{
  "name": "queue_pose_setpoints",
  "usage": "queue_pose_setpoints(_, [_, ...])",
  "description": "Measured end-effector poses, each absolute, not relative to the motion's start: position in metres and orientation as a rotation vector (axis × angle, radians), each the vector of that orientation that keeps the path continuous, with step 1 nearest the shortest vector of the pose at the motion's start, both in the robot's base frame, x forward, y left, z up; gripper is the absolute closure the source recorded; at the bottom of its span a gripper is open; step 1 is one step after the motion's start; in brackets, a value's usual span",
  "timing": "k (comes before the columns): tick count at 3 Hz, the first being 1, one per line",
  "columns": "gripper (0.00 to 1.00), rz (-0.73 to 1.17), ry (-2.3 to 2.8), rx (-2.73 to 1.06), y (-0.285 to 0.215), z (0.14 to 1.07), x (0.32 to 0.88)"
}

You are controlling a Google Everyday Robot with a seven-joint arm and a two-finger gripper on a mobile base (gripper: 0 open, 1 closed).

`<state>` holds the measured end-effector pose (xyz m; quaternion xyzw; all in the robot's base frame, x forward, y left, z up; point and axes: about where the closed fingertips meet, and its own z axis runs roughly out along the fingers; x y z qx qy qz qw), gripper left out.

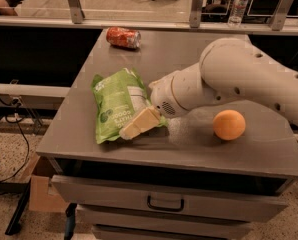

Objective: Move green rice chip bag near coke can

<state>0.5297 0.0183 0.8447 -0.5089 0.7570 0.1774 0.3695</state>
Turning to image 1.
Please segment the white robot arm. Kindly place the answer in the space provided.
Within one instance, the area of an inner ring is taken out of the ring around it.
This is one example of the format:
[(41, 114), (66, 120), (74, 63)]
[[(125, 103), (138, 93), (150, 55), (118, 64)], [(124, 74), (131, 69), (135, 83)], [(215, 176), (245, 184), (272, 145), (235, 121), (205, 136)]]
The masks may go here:
[(285, 117), (298, 127), (298, 71), (251, 42), (220, 38), (211, 42), (197, 63), (150, 84), (151, 104), (138, 110), (120, 130), (130, 140), (166, 118), (182, 117), (200, 107), (249, 100)]

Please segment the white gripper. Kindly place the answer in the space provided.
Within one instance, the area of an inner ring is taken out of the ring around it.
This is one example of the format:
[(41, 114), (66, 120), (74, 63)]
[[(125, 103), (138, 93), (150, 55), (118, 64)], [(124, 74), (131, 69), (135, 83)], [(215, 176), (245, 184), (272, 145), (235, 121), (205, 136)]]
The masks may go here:
[(131, 140), (141, 133), (147, 132), (160, 123), (161, 114), (166, 118), (184, 116), (188, 110), (176, 100), (173, 92), (173, 80), (177, 71), (170, 73), (149, 84), (152, 105), (138, 111), (119, 131), (125, 140)]

